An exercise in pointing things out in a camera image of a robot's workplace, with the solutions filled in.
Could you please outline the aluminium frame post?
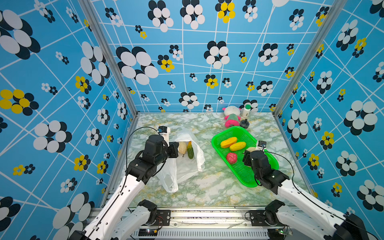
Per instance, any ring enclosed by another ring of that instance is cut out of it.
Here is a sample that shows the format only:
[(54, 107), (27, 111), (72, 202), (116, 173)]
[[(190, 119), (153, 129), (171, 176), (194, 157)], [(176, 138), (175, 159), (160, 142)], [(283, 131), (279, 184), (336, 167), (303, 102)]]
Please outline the aluminium frame post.
[(122, 92), (122, 95), (124, 96), (125, 100), (127, 101), (128, 107), (133, 115), (133, 119), (135, 119), (138, 115), (138, 111), (136, 109), (136, 106), (134, 104), (134, 101), (132, 100), (130, 93), (128, 92), (128, 87), (123, 79), (123, 76), (118, 68), (118, 64), (116, 60), (114, 59), (113, 52), (111, 48), (108, 45), (108, 41), (105, 37), (105, 34), (102, 30), (102, 25), (97, 20), (96, 12), (93, 10), (93, 6), (91, 1), (86, 0), (80, 0), (79, 4), (86, 16), (86, 19), (91, 24), (91, 27), (93, 29), (93, 33), (95, 35), (95, 38), (102, 49), (102, 52), (106, 58), (106, 61), (110, 67), (110, 70), (112, 74), (114, 75), (118, 87), (120, 91)]
[(302, 75), (305, 73), (305, 70), (308, 68), (309, 64), (311, 63), (318, 47), (323, 43), (325, 37), (328, 35), (329, 31), (333, 27), (335, 21), (337, 20), (338, 16), (340, 15), (346, 3), (347, 3), (347, 0), (340, 0), (340, 1), (337, 0), (333, 2), (327, 18), (325, 19), (324, 23), (320, 26), (319, 30), (317, 31), (309, 48), (307, 49), (302, 60), (300, 61), (298, 68), (294, 74), (294, 77), (292, 78), (292, 80), (290, 80), (290, 83), (287, 85), (285, 91), (283, 92), (282, 97), (277, 103), (277, 107), (273, 112), (273, 116), (275, 118), (278, 117), (279, 113), (288, 102), (294, 87), (298, 84)]

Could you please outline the white bottle green cap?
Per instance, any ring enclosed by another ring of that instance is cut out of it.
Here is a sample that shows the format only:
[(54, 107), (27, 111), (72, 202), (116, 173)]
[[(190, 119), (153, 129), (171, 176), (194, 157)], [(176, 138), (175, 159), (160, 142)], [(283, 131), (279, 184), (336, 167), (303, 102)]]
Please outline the white bottle green cap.
[(250, 112), (251, 112), (251, 105), (250, 104), (245, 104), (242, 112), (242, 118), (247, 119)]

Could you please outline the pink white plush toy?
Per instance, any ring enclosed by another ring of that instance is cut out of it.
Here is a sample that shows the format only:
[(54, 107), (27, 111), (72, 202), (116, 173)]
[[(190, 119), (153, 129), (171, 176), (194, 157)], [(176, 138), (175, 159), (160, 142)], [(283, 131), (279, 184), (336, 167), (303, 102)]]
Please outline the pink white plush toy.
[(233, 126), (239, 126), (241, 121), (241, 110), (236, 106), (228, 106), (223, 108), (225, 115), (225, 127), (230, 128)]

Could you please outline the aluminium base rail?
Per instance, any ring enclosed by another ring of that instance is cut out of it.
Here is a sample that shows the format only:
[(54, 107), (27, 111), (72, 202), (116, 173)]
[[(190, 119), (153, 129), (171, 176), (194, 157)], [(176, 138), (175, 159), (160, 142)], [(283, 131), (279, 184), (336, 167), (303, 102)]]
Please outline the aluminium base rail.
[[(126, 218), (136, 208), (128, 208)], [(159, 208), (171, 210), (169, 226), (140, 226), (126, 240), (312, 240), (296, 229), (253, 227), (244, 217), (263, 207)]]

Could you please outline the green fruit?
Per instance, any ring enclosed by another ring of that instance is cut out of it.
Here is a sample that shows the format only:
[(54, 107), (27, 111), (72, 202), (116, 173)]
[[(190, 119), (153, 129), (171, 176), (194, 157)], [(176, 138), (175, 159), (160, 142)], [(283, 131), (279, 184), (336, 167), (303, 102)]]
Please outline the green fruit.
[(188, 153), (189, 159), (193, 159), (194, 158), (195, 154), (194, 154), (194, 149), (193, 149), (191, 141), (188, 142), (187, 153)]

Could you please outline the right aluminium frame post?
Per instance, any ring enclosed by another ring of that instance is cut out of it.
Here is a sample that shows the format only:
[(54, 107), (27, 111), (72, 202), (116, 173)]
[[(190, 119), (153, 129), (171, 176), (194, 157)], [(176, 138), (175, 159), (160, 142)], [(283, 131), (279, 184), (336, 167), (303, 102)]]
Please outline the right aluminium frame post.
[(277, 107), (273, 112), (273, 116), (275, 118), (278, 117), (279, 113), (288, 102), (294, 87), (298, 84), (302, 75), (305, 73), (305, 70), (308, 68), (309, 64), (311, 63), (318, 47), (323, 43), (325, 37), (328, 35), (329, 31), (333, 27), (335, 21), (337, 20), (338, 16), (340, 15), (346, 3), (347, 3), (347, 0), (340, 0), (340, 1), (337, 0), (333, 2), (327, 18), (325, 19), (324, 23), (320, 26), (319, 30), (317, 31), (309, 48), (307, 49), (302, 60), (300, 61), (298, 68), (294, 74), (294, 77), (292, 78), (292, 80), (290, 80), (290, 83), (287, 85), (285, 91), (283, 92), (282, 97), (277, 103)]

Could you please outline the left aluminium frame post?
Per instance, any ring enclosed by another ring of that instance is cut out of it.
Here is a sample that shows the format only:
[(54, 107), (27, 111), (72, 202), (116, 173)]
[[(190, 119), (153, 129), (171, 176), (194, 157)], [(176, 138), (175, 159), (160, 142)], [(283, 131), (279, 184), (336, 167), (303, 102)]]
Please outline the left aluminium frame post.
[(102, 25), (97, 20), (96, 12), (93, 10), (93, 6), (91, 1), (86, 0), (80, 0), (79, 4), (86, 16), (86, 19), (91, 24), (91, 27), (93, 29), (93, 33), (95, 35), (95, 38), (102, 49), (102, 52), (106, 58), (106, 61), (110, 67), (110, 70), (112, 74), (114, 75), (118, 87), (120, 91), (122, 92), (122, 95), (124, 96), (125, 100), (127, 101), (128, 107), (133, 115), (133, 119), (135, 119), (138, 115), (138, 111), (136, 109), (136, 106), (134, 104), (134, 101), (132, 100), (130, 93), (128, 92), (128, 87), (123, 79), (123, 76), (118, 68), (118, 64), (116, 60), (114, 59), (113, 52), (111, 48), (108, 45), (108, 41), (105, 37), (105, 34), (102, 30)]

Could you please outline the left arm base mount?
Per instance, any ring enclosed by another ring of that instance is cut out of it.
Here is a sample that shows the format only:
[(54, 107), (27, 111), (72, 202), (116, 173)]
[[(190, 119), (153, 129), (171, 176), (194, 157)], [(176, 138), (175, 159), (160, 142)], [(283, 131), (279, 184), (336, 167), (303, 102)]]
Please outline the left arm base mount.
[(171, 210), (157, 209), (155, 213), (151, 213), (149, 221), (142, 226), (164, 227), (169, 226), (171, 220)]

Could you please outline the white plastic bag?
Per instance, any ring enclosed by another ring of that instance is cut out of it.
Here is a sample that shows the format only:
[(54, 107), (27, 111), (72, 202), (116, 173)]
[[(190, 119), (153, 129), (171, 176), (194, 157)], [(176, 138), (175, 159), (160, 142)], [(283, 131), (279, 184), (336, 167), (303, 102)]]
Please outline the white plastic bag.
[(204, 170), (205, 156), (196, 136), (187, 129), (177, 132), (173, 142), (188, 143), (191, 142), (194, 157), (190, 159), (188, 154), (179, 154), (177, 158), (166, 160), (163, 168), (158, 167), (160, 172), (156, 175), (165, 191), (175, 193), (178, 191), (179, 183), (197, 175)]

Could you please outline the yellow corn-like fruit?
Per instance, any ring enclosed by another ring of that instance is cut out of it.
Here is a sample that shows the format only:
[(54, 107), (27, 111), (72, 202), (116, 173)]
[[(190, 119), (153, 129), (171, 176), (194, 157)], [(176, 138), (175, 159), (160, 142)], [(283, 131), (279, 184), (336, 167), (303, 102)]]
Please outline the yellow corn-like fruit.
[(242, 150), (246, 147), (246, 145), (247, 144), (245, 142), (237, 142), (230, 146), (230, 151), (236, 152), (236, 151)]

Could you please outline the green plastic basket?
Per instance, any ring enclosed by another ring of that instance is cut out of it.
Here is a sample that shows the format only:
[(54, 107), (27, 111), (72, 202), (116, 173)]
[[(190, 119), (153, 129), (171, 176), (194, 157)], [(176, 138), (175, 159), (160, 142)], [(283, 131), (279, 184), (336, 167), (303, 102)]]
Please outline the green plastic basket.
[[(234, 154), (237, 155), (237, 162), (230, 164), (227, 161), (227, 155), (232, 151), (229, 148), (222, 148), (221, 142), (233, 137), (237, 138), (238, 143), (245, 142), (246, 146), (241, 150), (234, 151)], [(244, 152), (249, 147), (256, 147), (257, 145), (258, 140), (256, 140), (246, 129), (239, 126), (228, 128), (212, 138), (212, 146), (223, 159), (224, 163), (229, 167), (240, 183), (249, 188), (257, 187), (259, 182), (255, 180), (252, 168), (244, 164)]]

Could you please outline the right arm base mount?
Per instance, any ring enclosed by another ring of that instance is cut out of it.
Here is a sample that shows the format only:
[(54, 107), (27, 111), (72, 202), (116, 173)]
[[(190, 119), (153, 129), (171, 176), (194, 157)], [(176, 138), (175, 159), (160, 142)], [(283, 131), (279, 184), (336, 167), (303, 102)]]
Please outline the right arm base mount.
[(250, 210), (244, 215), (253, 227), (283, 227), (275, 214), (265, 210)]

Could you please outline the red round fruit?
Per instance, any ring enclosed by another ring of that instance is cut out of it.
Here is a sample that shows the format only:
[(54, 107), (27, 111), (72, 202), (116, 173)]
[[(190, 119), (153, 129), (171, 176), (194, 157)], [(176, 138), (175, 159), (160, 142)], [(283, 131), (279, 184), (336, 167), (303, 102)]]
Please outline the red round fruit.
[(226, 160), (229, 164), (233, 165), (238, 161), (238, 155), (236, 153), (228, 153)]

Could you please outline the beige round fruit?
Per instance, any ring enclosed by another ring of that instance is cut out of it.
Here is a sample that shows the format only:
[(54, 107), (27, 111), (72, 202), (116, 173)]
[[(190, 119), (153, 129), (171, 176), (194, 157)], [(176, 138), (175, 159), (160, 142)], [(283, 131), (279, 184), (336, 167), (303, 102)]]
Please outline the beige round fruit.
[(186, 142), (179, 142), (178, 151), (179, 153), (184, 156), (187, 152), (188, 144)]

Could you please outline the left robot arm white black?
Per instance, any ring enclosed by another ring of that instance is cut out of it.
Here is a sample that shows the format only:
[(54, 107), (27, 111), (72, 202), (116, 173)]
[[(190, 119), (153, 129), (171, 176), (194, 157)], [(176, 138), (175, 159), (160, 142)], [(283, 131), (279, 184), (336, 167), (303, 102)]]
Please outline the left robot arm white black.
[(82, 231), (74, 231), (71, 240), (126, 240), (140, 226), (156, 220), (157, 205), (144, 200), (126, 218), (130, 203), (147, 182), (165, 165), (167, 159), (178, 157), (177, 142), (169, 141), (169, 133), (151, 135), (144, 150), (140, 151), (126, 169), (118, 189)]

